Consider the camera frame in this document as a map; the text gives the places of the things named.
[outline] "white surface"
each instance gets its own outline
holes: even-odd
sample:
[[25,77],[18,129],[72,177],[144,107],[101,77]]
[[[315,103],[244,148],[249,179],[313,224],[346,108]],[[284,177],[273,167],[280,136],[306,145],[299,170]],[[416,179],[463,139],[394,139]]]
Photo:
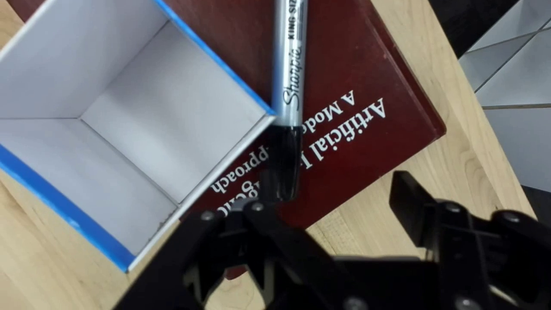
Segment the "white surface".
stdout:
[[502,150],[525,186],[551,191],[551,107],[485,110]]
[[168,24],[82,119],[179,203],[261,117],[253,98]]
[[153,0],[46,0],[0,52],[0,117],[79,117],[161,24]]
[[551,103],[551,29],[535,34],[478,91],[483,107]]
[[0,143],[134,255],[175,208],[80,120],[0,120]]
[[473,89],[478,89],[501,65],[509,60],[521,45],[532,36],[520,36],[516,40],[502,41],[475,52],[466,52],[459,64],[466,74],[466,79]]
[[471,48],[485,48],[511,38],[535,33],[551,17],[549,0],[518,0]]

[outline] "table surface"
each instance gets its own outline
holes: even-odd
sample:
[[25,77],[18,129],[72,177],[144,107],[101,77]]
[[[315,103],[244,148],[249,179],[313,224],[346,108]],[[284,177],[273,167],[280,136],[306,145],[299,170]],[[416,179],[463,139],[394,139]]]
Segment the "table surface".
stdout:
[[[397,169],[433,196],[487,217],[499,208],[533,215],[427,0],[371,0],[447,133]],[[0,0],[0,46],[20,21]],[[332,255],[418,255],[389,210],[390,172],[308,232]],[[132,274],[120,274],[72,227],[0,172],[1,308],[111,308]],[[222,282],[208,308],[261,308],[247,274]]]

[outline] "sharpie marker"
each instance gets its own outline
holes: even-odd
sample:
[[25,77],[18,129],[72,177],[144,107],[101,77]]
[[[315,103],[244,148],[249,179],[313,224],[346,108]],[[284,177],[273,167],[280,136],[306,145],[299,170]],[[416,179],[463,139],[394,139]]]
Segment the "sharpie marker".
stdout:
[[266,129],[268,164],[263,193],[270,201],[297,196],[303,148],[303,88],[308,0],[275,0],[272,107]]

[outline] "book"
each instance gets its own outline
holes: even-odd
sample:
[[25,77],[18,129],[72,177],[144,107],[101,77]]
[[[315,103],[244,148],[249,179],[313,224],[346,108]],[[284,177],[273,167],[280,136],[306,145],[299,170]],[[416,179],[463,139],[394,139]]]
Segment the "book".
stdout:
[[[273,2],[160,3],[270,102]],[[309,2],[304,65],[299,196],[278,208],[294,227],[308,227],[445,133],[368,0]],[[229,212],[235,200],[258,196],[266,157],[260,136],[192,210]]]

